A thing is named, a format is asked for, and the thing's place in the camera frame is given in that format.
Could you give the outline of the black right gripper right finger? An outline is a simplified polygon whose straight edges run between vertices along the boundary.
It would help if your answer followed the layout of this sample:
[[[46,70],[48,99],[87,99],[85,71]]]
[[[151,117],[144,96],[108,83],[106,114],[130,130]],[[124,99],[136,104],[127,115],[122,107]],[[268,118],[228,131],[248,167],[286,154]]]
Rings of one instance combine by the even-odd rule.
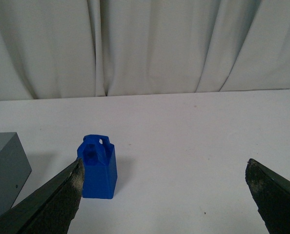
[[[290,234],[290,181],[249,159],[245,180],[270,234]]]

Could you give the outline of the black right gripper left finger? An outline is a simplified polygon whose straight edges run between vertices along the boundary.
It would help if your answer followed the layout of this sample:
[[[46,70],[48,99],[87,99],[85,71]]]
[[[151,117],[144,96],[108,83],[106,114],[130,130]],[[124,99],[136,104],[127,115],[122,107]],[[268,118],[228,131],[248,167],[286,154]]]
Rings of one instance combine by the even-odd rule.
[[[0,234],[65,234],[82,197],[84,166],[75,160],[0,216]]]

